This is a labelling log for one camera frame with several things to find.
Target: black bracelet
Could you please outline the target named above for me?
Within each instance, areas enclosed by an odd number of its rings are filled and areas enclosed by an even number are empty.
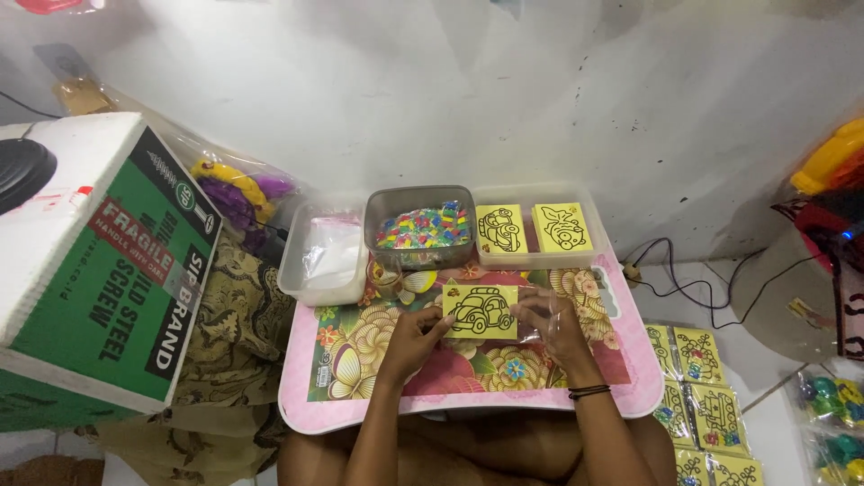
[[[608,385],[594,385],[593,387],[568,388],[568,390],[570,391],[570,399],[579,401],[580,398],[596,395],[597,393],[609,392],[611,388],[609,388]]]

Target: black speaker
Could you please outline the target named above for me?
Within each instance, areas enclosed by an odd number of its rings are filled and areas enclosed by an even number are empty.
[[[45,145],[26,138],[0,140],[0,214],[36,195],[57,170],[57,158]]]

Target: floral tablecloth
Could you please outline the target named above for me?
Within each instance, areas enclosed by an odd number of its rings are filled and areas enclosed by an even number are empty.
[[[441,305],[441,286],[542,285],[571,299],[621,414],[647,415],[663,396],[663,379],[645,327],[612,249],[591,268],[489,272],[469,262],[458,269],[405,275],[401,302],[367,288],[360,302],[297,306],[279,390],[280,410],[295,430],[318,434],[363,420],[393,326],[405,311]],[[473,406],[569,410],[566,377],[532,329],[518,342],[444,340],[403,390],[400,413]]]

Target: cardboard box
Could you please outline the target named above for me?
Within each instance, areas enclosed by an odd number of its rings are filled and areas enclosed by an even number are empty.
[[[0,215],[0,432],[160,412],[222,218],[138,113],[42,122],[25,138],[57,171]]]

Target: hand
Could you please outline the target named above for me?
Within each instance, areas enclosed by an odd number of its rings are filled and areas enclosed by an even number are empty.
[[[384,381],[401,388],[408,377],[423,366],[435,343],[447,334],[454,321],[454,316],[442,318],[441,307],[399,316],[376,382]]]
[[[512,305],[510,312],[540,333],[552,361],[568,377],[599,374],[597,362],[591,355],[579,317],[569,299],[558,297],[548,289],[521,287],[519,303]]]

